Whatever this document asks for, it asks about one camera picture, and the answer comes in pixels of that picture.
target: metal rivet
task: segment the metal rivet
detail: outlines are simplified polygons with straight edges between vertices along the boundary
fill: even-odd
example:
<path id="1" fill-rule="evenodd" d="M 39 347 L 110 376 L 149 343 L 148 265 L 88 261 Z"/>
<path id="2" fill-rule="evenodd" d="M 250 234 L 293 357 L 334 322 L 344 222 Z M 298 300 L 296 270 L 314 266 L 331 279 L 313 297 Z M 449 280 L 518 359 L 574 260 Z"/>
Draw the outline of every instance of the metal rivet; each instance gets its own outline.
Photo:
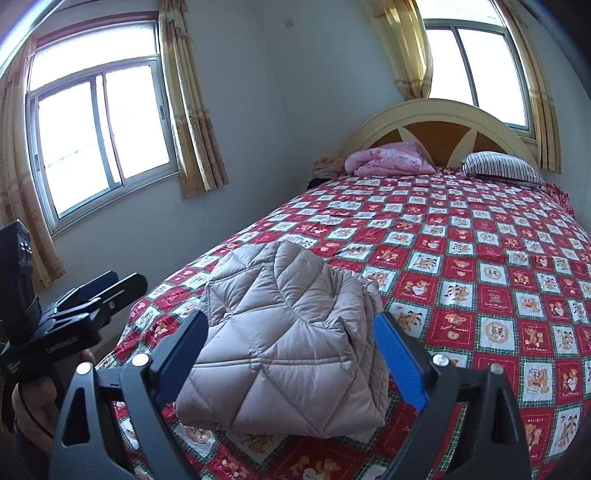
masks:
<path id="1" fill-rule="evenodd" d="M 90 362 L 83 362 L 76 367 L 76 373 L 78 375 L 86 375 L 92 370 L 92 364 Z"/>
<path id="2" fill-rule="evenodd" d="M 446 367 L 449 365 L 449 358 L 442 353 L 436 353 L 433 355 L 433 363 L 438 367 Z"/>
<path id="3" fill-rule="evenodd" d="M 146 353 L 138 353 L 131 359 L 131 363 L 136 367 L 143 367 L 149 361 L 150 358 Z"/>
<path id="4" fill-rule="evenodd" d="M 502 375 L 503 372 L 505 371 L 503 369 L 503 366 L 499 365 L 499 364 L 491 364 L 490 369 L 491 369 L 491 372 L 493 372 L 495 375 Z"/>

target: window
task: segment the window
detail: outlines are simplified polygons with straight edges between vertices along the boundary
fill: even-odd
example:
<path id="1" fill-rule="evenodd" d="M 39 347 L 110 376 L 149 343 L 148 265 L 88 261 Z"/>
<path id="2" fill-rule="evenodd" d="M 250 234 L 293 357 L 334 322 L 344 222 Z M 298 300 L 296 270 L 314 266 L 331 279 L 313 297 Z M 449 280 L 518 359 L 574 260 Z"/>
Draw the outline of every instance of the window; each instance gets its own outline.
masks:
<path id="1" fill-rule="evenodd" d="M 155 29 L 103 28 L 36 52 L 27 121 L 52 231 L 177 170 Z"/>
<path id="2" fill-rule="evenodd" d="M 490 0 L 417 0 L 431 53 L 431 98 L 480 107 L 519 129 L 532 125 L 521 62 Z"/>

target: striped pillow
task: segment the striped pillow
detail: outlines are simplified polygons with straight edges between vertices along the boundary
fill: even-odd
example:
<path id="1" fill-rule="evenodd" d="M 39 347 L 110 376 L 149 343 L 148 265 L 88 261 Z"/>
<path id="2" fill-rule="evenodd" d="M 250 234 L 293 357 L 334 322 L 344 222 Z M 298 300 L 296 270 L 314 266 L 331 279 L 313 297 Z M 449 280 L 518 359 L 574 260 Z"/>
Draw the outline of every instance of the striped pillow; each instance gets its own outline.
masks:
<path id="1" fill-rule="evenodd" d="M 499 152 L 476 152 L 466 157 L 463 171 L 470 175 L 486 175 L 545 185 L 542 176 L 526 161 Z"/>

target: beige puffer jacket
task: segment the beige puffer jacket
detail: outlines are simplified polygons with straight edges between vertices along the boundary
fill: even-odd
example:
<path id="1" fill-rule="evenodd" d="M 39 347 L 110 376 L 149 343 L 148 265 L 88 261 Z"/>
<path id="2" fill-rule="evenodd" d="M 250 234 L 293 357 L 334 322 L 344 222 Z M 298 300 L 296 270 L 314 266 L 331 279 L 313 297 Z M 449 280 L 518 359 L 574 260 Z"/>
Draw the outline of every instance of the beige puffer jacket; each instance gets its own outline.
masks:
<path id="1" fill-rule="evenodd" d="M 291 242 L 246 245 L 220 260 L 199 308 L 210 329 L 176 402 L 185 425 L 332 437 L 384 424 L 375 283 Z"/>

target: pink blanket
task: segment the pink blanket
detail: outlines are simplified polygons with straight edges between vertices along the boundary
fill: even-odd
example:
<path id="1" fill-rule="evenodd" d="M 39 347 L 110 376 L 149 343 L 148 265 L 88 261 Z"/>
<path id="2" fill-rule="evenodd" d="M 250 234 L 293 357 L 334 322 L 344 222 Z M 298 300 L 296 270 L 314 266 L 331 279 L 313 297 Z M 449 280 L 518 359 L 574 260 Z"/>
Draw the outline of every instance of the pink blanket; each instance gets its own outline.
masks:
<path id="1" fill-rule="evenodd" d="M 416 142 L 398 142 L 360 150 L 345 161 L 345 171 L 358 177 L 424 175 L 435 173 L 428 153 Z"/>

